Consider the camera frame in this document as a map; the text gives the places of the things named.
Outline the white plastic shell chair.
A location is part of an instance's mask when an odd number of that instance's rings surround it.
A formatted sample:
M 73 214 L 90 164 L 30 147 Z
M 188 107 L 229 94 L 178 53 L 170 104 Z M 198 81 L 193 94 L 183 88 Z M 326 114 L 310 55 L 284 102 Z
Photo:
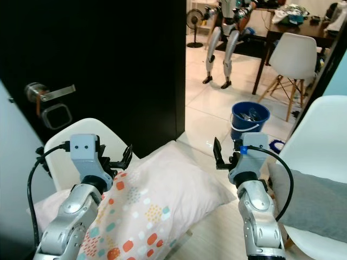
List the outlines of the white plastic shell chair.
M 119 138 L 106 124 L 94 118 L 81 119 L 67 128 L 62 129 L 47 141 L 47 148 L 54 148 L 65 141 L 69 141 L 72 134 L 96 134 L 100 138 L 100 144 L 106 149 L 104 156 L 112 161 L 120 161 L 127 144 Z M 58 149 L 46 156 L 46 163 L 55 184 L 55 189 L 71 189 L 74 184 L 80 182 L 80 175 L 76 166 L 72 163 L 68 152 Z
M 319 97 L 279 155 L 292 171 L 347 184 L 347 96 Z M 288 200 L 292 192 L 290 181 Z M 281 224 L 308 257 L 347 260 L 347 243 Z
M 285 121 L 292 116 L 295 104 L 303 109 L 307 99 L 307 87 L 316 77 L 317 54 L 317 42 L 314 38 L 284 33 L 270 58 L 271 68 L 278 76 L 263 92 L 258 102 L 270 98 L 280 89 L 288 101 Z

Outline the black door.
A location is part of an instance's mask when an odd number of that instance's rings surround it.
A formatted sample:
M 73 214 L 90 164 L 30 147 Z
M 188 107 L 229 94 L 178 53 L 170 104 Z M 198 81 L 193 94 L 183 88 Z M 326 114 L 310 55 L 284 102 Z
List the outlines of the black door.
M 40 141 L 63 129 L 40 112 L 62 103 L 70 125 L 97 119 L 142 158 L 184 132 L 187 2 L 1 0 L 2 84 Z M 32 82 L 76 92 L 29 102 Z

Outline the pile of clothes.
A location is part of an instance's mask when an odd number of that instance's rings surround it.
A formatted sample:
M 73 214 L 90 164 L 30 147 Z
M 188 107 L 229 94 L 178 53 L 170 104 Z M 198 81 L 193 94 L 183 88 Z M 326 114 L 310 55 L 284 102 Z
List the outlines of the pile of clothes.
M 291 3 L 277 8 L 274 12 L 271 22 L 273 24 L 289 25 L 298 27 L 304 23 L 310 12 L 303 6 Z

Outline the grey blanket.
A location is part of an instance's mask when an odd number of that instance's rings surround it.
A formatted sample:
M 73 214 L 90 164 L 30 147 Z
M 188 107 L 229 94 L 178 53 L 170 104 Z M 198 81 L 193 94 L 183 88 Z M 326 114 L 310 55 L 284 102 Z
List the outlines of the grey blanket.
M 278 210 L 288 202 L 280 223 L 347 243 L 346 183 L 293 170 L 292 197 L 287 199 L 290 180 L 286 169 L 271 163 L 268 173 Z

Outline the dark wooden table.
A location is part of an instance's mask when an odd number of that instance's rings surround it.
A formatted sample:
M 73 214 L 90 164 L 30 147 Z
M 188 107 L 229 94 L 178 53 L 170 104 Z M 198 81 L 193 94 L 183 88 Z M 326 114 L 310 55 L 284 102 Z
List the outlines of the dark wooden table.
M 304 22 L 302 25 L 273 24 L 271 22 L 271 17 L 274 15 L 274 9 L 258 8 L 258 11 L 268 13 L 268 15 L 261 16 L 265 18 L 262 24 L 267 28 L 267 33 L 265 35 L 265 47 L 260 55 L 261 63 L 258 67 L 257 76 L 255 78 L 252 91 L 253 95 L 257 94 L 265 66 L 269 65 L 269 58 L 272 52 L 275 50 L 274 43 L 275 41 L 278 41 L 280 37 L 282 37 L 283 33 L 294 33 L 297 35 L 314 38 L 316 40 L 317 47 L 322 49 L 332 48 L 333 44 L 337 41 L 337 34 L 330 35 L 329 32 L 325 31 L 328 22 L 324 22 L 323 20 L 320 20 L 320 22 L 317 24 L 312 24 L 311 22 Z

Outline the pink pillow with coloured dots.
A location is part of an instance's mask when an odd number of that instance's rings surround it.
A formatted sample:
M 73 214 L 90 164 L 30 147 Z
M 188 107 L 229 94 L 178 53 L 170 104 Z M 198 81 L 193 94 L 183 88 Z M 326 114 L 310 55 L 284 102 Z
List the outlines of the pink pillow with coloured dots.
M 171 141 L 116 175 L 76 260 L 163 260 L 191 226 L 233 200 Z

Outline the white bag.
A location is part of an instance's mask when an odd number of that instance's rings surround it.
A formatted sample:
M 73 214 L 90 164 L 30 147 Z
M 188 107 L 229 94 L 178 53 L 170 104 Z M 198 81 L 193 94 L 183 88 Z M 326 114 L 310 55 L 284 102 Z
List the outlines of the white bag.
M 333 3 L 325 13 L 324 22 L 327 24 L 324 31 L 327 33 L 337 34 L 341 29 L 344 21 L 347 19 L 347 0 L 340 0 Z

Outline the black square door lock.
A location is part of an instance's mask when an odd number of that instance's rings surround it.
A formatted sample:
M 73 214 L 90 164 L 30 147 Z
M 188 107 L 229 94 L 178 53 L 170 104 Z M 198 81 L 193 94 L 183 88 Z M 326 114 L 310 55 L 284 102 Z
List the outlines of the black square door lock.
M 64 128 L 73 121 L 69 107 L 62 103 L 43 109 L 40 116 L 44 126 L 52 131 Z

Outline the silver humanoid robot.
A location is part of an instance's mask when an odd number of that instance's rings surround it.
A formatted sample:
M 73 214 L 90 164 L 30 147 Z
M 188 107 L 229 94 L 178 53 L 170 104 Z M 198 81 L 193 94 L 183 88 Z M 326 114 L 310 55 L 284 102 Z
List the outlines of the silver humanoid robot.
M 212 8 L 206 7 L 203 15 L 204 20 L 211 19 L 215 26 L 209 37 L 210 46 L 208 47 L 205 59 L 207 76 L 203 84 L 208 84 L 213 80 L 211 70 L 215 61 L 215 49 L 222 36 L 227 37 L 226 50 L 222 61 L 225 83 L 221 89 L 226 89 L 232 85 L 230 75 L 232 74 L 232 55 L 250 16 L 257 8 L 258 0 L 218 0 L 218 5 Z

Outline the black door frame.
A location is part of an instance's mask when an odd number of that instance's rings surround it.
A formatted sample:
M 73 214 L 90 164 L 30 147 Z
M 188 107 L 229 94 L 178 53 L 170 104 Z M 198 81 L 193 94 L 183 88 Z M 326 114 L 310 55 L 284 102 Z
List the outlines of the black door frame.
M 328 55 L 325 66 L 314 82 L 312 92 L 306 107 L 300 113 L 290 134 L 300 126 L 302 120 L 313 103 L 322 96 L 347 96 L 347 24 L 343 25 L 337 35 L 331 54 Z

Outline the black standing fan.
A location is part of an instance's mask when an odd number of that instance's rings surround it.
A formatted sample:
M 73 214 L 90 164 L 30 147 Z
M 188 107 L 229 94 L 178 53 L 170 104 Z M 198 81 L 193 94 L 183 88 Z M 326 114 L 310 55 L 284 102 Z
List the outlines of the black standing fan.
M 188 28 L 191 28 L 193 30 L 193 36 L 194 36 L 193 42 L 189 42 L 187 44 L 188 48 L 198 49 L 203 47 L 204 44 L 197 40 L 198 28 L 201 26 L 203 21 L 204 21 L 204 14 L 201 12 L 201 10 L 194 8 L 187 12 L 186 25 Z

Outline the cream bed mattress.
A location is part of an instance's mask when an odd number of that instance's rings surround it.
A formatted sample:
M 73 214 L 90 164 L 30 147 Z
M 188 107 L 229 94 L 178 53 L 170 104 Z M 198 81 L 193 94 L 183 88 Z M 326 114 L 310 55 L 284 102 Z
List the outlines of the cream bed mattress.
M 218 206 L 213 213 L 192 226 L 191 237 L 169 255 L 170 260 L 247 260 L 236 187 L 229 183 L 228 172 L 216 170 L 213 156 L 183 142 L 178 142 L 177 145 L 209 176 L 228 189 L 234 200 Z

